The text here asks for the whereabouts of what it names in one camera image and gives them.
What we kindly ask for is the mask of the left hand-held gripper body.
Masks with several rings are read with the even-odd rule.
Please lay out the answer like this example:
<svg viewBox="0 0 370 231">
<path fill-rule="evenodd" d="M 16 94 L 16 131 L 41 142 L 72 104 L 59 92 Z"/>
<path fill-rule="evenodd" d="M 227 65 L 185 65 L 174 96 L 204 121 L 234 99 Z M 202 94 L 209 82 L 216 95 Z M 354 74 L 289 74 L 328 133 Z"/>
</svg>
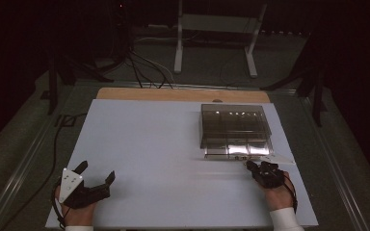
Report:
<svg viewBox="0 0 370 231">
<path fill-rule="evenodd" d="M 110 195 L 109 184 L 88 188 L 84 186 L 84 179 L 80 174 L 64 169 L 59 194 L 61 204 L 72 209 L 81 209 L 108 198 Z"/>
</svg>

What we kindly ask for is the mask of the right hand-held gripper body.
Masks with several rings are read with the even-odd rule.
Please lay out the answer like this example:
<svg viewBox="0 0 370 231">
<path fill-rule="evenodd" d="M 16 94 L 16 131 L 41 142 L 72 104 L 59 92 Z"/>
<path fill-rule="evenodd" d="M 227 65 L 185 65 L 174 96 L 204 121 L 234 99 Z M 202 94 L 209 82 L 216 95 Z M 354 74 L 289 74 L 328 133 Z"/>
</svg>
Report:
<svg viewBox="0 0 370 231">
<path fill-rule="evenodd" d="M 294 165 L 291 159 L 278 154 L 260 156 L 251 160 L 252 178 L 264 189 L 275 189 L 285 186 L 285 175 L 279 168 L 282 165 Z"/>
</svg>

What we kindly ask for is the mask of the smoky transparent drawer box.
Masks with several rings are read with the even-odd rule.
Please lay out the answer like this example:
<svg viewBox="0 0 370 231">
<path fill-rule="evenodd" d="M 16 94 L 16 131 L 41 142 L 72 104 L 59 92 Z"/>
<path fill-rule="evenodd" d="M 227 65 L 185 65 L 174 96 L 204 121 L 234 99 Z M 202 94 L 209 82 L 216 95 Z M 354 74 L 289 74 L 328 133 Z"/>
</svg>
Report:
<svg viewBox="0 0 370 231">
<path fill-rule="evenodd" d="M 202 104 L 199 118 L 200 143 L 206 138 L 271 137 L 260 105 Z"/>
</svg>

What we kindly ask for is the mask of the person's right hand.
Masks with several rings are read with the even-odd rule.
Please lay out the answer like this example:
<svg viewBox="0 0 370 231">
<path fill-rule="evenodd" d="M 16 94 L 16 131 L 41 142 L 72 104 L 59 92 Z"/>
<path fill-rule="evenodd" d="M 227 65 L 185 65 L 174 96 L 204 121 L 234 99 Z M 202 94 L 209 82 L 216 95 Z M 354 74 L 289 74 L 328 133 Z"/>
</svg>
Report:
<svg viewBox="0 0 370 231">
<path fill-rule="evenodd" d="M 263 189 L 265 199 L 271 212 L 294 207 L 295 190 L 290 181 L 289 173 L 284 171 L 284 184 L 278 188 Z"/>
</svg>

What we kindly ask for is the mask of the person's left hand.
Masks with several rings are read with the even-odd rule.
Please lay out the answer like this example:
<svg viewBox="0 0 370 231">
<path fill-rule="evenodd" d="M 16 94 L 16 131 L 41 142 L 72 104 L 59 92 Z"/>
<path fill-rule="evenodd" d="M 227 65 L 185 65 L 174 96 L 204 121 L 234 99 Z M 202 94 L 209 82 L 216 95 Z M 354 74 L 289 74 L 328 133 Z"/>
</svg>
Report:
<svg viewBox="0 0 370 231">
<path fill-rule="evenodd" d="M 67 226 L 93 226 L 93 218 L 96 204 L 90 204 L 80 209 L 71 209 L 61 203 L 61 211 Z"/>
</svg>

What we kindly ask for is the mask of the white board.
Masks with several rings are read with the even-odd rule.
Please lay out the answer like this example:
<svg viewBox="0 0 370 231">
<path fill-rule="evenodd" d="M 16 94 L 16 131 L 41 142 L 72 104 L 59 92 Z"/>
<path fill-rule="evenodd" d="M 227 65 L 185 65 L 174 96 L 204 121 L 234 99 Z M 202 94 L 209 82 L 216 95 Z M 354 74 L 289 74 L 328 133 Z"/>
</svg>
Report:
<svg viewBox="0 0 370 231">
<path fill-rule="evenodd" d="M 200 149 L 198 102 L 95 99 L 69 160 L 87 162 L 86 185 L 113 172 L 98 203 L 101 229 L 269 227 L 262 191 L 243 163 Z"/>
</svg>

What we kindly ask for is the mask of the black tripod stand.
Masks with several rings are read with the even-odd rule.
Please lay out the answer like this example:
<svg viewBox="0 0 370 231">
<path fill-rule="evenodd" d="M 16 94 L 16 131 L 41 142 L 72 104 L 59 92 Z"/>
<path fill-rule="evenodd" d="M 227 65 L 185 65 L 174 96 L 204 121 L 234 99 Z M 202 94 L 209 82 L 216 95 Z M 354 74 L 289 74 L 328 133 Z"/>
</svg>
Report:
<svg viewBox="0 0 370 231">
<path fill-rule="evenodd" d="M 328 39 L 322 38 L 320 32 L 312 32 L 288 76 L 260 89 L 266 91 L 276 90 L 302 78 L 296 89 L 296 94 L 299 97 L 308 97 L 313 93 L 312 117 L 315 123 L 321 127 L 323 85 L 327 67 L 326 56 L 329 53 L 329 48 L 330 43 Z"/>
<path fill-rule="evenodd" d="M 41 99 L 49 101 L 48 114 L 52 115 L 58 105 L 58 77 L 67 84 L 73 85 L 76 77 L 72 74 L 72 68 L 76 67 L 95 80 L 103 83 L 112 83 L 111 79 L 102 76 L 99 72 L 87 67 L 70 57 L 68 54 L 51 48 L 46 50 L 48 60 L 48 90 L 41 95 Z"/>
</svg>

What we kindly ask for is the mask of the white metal stand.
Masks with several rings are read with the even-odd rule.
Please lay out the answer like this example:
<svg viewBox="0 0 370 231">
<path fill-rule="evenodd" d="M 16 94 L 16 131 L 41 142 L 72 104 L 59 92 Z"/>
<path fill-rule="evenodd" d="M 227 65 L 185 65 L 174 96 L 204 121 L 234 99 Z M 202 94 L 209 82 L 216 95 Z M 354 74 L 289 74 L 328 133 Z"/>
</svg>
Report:
<svg viewBox="0 0 370 231">
<path fill-rule="evenodd" d="M 261 4 L 258 15 L 255 17 L 185 13 L 183 12 L 183 0 L 178 0 L 177 39 L 173 71 L 177 74 L 182 71 L 184 30 L 239 33 L 251 35 L 251 41 L 245 46 L 244 52 L 249 74 L 252 78 L 256 78 L 257 69 L 252 53 L 266 10 L 267 5 Z"/>
</svg>

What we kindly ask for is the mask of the dark equipment rack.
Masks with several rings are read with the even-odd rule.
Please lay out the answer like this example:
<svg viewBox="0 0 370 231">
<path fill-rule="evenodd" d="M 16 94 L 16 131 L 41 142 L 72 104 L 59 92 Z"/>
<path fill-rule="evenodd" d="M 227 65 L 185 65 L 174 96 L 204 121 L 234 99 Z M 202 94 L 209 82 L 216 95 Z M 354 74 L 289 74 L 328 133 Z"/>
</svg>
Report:
<svg viewBox="0 0 370 231">
<path fill-rule="evenodd" d="M 122 63 L 130 47 L 130 28 L 125 0 L 108 0 L 110 23 L 112 27 L 112 58 Z"/>
</svg>

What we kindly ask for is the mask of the metal floor rail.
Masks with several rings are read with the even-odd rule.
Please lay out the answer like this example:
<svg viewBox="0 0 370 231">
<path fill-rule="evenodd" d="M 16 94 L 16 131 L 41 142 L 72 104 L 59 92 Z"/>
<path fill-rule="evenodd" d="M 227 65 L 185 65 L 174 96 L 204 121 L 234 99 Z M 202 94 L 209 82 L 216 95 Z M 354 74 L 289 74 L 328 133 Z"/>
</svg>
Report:
<svg viewBox="0 0 370 231">
<path fill-rule="evenodd" d="M 31 96 L 0 133 L 0 225 L 68 98 L 68 91 L 61 93 L 49 114 L 49 104 L 38 95 Z"/>
<path fill-rule="evenodd" d="M 352 189 L 350 188 L 336 158 L 334 157 L 334 153 L 330 148 L 330 145 L 328 144 L 322 129 L 317 125 L 317 123 L 313 119 L 312 105 L 310 100 L 307 99 L 306 97 L 300 97 L 299 101 L 304 110 L 305 117 L 311 126 L 311 130 L 315 134 L 315 139 L 321 146 L 321 153 L 327 162 L 327 167 L 330 171 L 331 178 L 334 182 L 334 185 L 337 188 L 337 191 L 346 208 L 347 214 L 350 217 L 350 220 L 355 228 L 355 231 L 370 231 L 370 227 L 363 213 L 359 209 L 357 200 L 354 197 Z"/>
<path fill-rule="evenodd" d="M 155 87 L 152 84 L 139 85 L 136 82 L 92 82 L 92 81 L 77 81 L 75 86 L 92 87 L 92 88 L 129 88 L 129 89 L 142 89 L 142 90 L 246 90 L 246 91 L 259 91 L 260 88 L 251 87 L 226 87 L 226 86 L 204 86 L 204 85 L 182 85 L 182 84 L 170 84 L 163 85 L 161 88 Z M 296 90 L 294 89 L 276 89 L 267 90 L 269 94 L 285 94 L 295 95 Z"/>
</svg>

